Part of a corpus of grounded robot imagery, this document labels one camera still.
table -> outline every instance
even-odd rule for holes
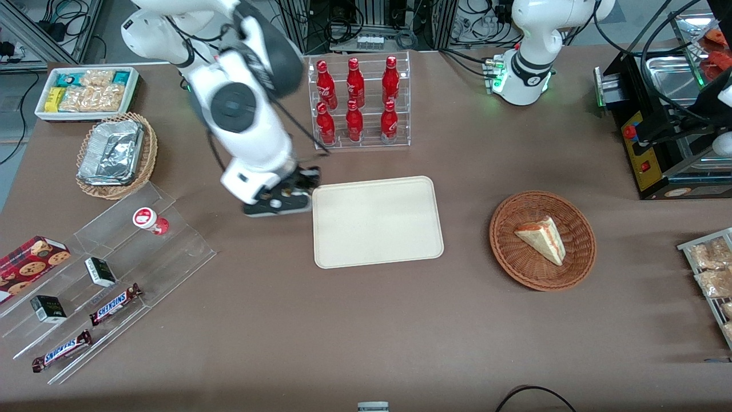
[[[568,47],[541,100],[514,107],[440,54],[412,53],[412,147],[319,165],[324,184],[430,177],[445,252],[330,271],[313,262],[310,214],[241,214],[175,69],[140,66],[137,111],[160,140],[152,180],[219,254],[63,385],[46,386],[0,344],[2,410],[352,411],[388,400],[395,412],[489,411],[521,384],[579,411],[728,408],[732,367],[701,361],[729,352],[675,246],[729,227],[730,201],[637,200],[619,134],[594,104],[592,68],[614,54]],[[306,87],[284,104],[308,124]],[[313,151],[286,127],[302,156]],[[36,234],[63,240],[110,206],[74,181],[88,128],[38,122],[0,250]],[[489,251],[491,213],[529,189],[566,197],[593,225],[597,264],[572,290],[527,290]],[[515,410],[558,405],[518,398],[509,405],[526,408]]]

red bottle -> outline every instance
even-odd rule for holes
[[[329,110],[335,110],[338,107],[338,99],[335,97],[333,76],[328,73],[328,64],[325,60],[319,60],[316,67],[318,68],[318,94],[321,101],[328,105]]]
[[[318,123],[321,141],[326,146],[332,146],[335,144],[335,122],[333,122],[333,116],[328,113],[328,107],[325,103],[318,102],[316,107],[318,109],[318,117],[315,119],[315,122]]]
[[[348,138],[353,143],[360,142],[364,136],[364,117],[359,110],[358,103],[354,99],[348,101],[346,123],[348,123]]]
[[[397,122],[399,118],[394,112],[394,101],[389,100],[384,105],[384,113],[381,115],[381,141],[392,144],[397,140]]]
[[[348,99],[355,100],[358,107],[366,106],[366,87],[364,75],[359,70],[359,60],[355,57],[348,59]]]
[[[381,99],[386,104],[387,101],[397,101],[399,97],[399,72],[397,71],[397,58],[389,56],[386,58],[386,70],[384,77],[381,78],[381,86],[383,93]]]

wicker basket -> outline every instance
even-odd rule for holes
[[[143,137],[143,148],[140,154],[140,163],[138,164],[138,173],[131,184],[127,186],[92,186],[87,185],[78,178],[76,183],[81,187],[81,190],[88,195],[95,197],[102,197],[107,200],[118,200],[125,197],[128,194],[136,192],[141,188],[152,175],[152,170],[155,167],[155,156],[157,156],[157,137],[155,136],[155,130],[152,130],[150,123],[145,120],[144,117],[135,113],[120,114],[109,119],[102,120],[104,122],[121,122],[123,120],[135,120],[141,123],[145,127],[145,135]],[[76,156],[76,167],[81,166],[81,161],[84,159],[86,154],[86,147],[89,145],[89,138],[92,136],[92,131],[86,134],[84,143],[81,144],[81,150],[79,150],[78,156]]]
[[[567,255],[554,265],[521,240],[517,226],[551,216]],[[503,269],[521,284],[543,291],[577,286],[592,270],[597,245],[590,223],[567,200],[545,191],[515,194],[498,206],[489,228],[490,247]]]

robotic arm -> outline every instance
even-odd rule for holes
[[[515,0],[512,17],[523,40],[518,50],[495,56],[492,92],[517,106],[539,100],[562,47],[558,29],[582,26],[593,13],[601,21],[614,5],[615,0]]]
[[[199,118],[232,155],[221,183],[249,216],[308,211],[317,168],[299,167],[271,99],[297,90],[302,56],[254,6],[239,0],[133,0],[142,7],[122,25],[138,55],[178,67],[193,91]],[[218,57],[196,37],[218,13]]]

small black box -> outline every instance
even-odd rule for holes
[[[109,269],[107,262],[96,257],[90,257],[84,261],[84,264],[86,265],[86,271],[91,276],[92,282],[102,287],[114,286],[114,275]]]
[[[58,298],[36,295],[31,299],[31,306],[41,322],[61,323],[66,320],[66,313]]]

